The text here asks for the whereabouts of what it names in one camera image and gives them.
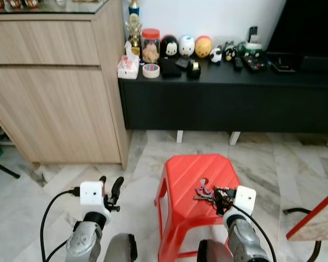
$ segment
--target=gold trophy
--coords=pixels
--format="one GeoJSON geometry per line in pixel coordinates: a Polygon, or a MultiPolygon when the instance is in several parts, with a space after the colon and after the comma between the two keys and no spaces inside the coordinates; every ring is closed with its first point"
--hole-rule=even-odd
{"type": "Polygon", "coordinates": [[[129,41],[131,43],[131,51],[139,56],[140,55],[140,40],[141,40],[141,29],[142,24],[140,23],[137,14],[131,14],[129,17],[129,22],[125,22],[126,29],[130,33],[129,41]]]}

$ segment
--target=marble floor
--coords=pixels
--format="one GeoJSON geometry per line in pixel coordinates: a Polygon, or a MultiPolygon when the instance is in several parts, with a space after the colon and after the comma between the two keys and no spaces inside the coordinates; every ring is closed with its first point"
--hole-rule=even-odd
{"type": "MultiPolygon", "coordinates": [[[[124,176],[125,182],[118,201],[121,211],[112,214],[112,222],[103,231],[98,261],[103,261],[112,236],[121,232],[135,235],[137,261],[157,261],[159,229],[153,200],[163,165],[173,155],[204,153],[229,158],[241,183],[256,190],[253,216],[269,236],[278,261],[307,260],[314,243],[285,238],[304,215],[285,216],[281,210],[298,206],[311,210],[328,195],[327,136],[242,133],[236,146],[229,146],[224,132],[184,132],[182,144],[175,143],[175,136],[175,132],[135,131],[126,171],[119,165],[50,165],[33,171],[14,147],[5,147],[0,163],[21,178],[0,171],[0,262],[40,261],[39,228],[48,202],[60,191],[102,175],[107,177],[108,191],[118,176],[124,176]]],[[[45,226],[47,253],[67,239],[75,221],[81,219],[78,201],[65,195],[55,202],[45,226]]],[[[225,241],[227,232],[223,226],[197,228],[188,233],[181,250],[196,249],[200,239],[208,237],[225,241]]],[[[64,258],[61,249],[51,261],[64,258]]],[[[317,261],[328,262],[328,241],[322,242],[317,261]]]]}

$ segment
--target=jar lid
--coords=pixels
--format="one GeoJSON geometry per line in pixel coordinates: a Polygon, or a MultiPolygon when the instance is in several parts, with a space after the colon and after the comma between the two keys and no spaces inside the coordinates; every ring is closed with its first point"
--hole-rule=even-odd
{"type": "Polygon", "coordinates": [[[155,28],[146,28],[142,30],[142,36],[148,39],[156,39],[159,38],[159,30],[155,28]]]}

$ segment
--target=white wall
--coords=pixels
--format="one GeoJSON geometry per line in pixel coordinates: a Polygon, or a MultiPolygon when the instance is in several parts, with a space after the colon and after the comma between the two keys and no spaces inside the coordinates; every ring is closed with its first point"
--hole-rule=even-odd
{"type": "MultiPolygon", "coordinates": [[[[123,1],[128,20],[128,0],[123,1]]],[[[161,36],[208,35],[214,45],[226,40],[246,40],[249,27],[258,26],[264,46],[268,45],[285,0],[140,0],[143,28],[160,30],[161,36]]]]}

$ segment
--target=plastic jar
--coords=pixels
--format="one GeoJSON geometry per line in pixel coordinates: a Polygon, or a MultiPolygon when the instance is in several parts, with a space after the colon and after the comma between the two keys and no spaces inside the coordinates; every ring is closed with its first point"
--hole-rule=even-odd
{"type": "Polygon", "coordinates": [[[159,58],[160,34],[158,29],[142,30],[142,60],[146,63],[156,63],[159,58]]]}

